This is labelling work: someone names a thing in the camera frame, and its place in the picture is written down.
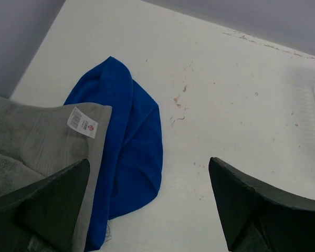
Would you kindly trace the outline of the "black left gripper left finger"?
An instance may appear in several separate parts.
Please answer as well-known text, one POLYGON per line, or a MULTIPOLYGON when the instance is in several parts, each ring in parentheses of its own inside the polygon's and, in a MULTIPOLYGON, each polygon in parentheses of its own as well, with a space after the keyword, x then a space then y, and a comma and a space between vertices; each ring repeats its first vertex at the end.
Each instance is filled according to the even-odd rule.
POLYGON ((83 159, 38 182, 0 196, 0 251, 71 251, 90 174, 83 159))

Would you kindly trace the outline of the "blue microfiber towel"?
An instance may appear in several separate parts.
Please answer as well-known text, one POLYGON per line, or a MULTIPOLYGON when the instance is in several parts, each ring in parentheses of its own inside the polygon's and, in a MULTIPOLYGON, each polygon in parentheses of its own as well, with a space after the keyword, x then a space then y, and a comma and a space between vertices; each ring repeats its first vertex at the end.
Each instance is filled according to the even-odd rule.
POLYGON ((162 181, 163 144, 158 104, 113 57, 85 73, 66 104, 112 108, 94 194, 85 251, 104 243, 109 220, 153 201, 162 181))

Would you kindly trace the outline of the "white perforated plastic basket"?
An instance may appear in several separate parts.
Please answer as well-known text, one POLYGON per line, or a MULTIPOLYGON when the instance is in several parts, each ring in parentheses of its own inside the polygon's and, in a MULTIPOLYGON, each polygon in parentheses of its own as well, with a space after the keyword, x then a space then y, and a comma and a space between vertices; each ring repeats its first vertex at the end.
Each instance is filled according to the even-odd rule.
POLYGON ((302 152, 315 161, 315 69, 294 67, 289 71, 292 111, 298 124, 302 152))

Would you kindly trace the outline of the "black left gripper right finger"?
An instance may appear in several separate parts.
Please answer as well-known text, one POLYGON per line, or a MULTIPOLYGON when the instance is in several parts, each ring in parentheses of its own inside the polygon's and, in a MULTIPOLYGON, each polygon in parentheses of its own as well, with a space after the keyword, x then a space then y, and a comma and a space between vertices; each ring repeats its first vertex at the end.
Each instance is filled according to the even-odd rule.
POLYGON ((315 251, 315 200, 210 159, 209 175, 229 251, 315 251))

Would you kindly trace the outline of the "grey terry towel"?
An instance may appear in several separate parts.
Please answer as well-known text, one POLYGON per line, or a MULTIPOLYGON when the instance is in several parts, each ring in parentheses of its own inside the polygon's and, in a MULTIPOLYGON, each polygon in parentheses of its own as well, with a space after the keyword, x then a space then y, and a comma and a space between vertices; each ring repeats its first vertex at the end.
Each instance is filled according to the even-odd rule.
POLYGON ((83 251, 112 108, 78 103, 55 108, 0 97, 0 196, 87 159, 90 175, 70 251, 83 251))

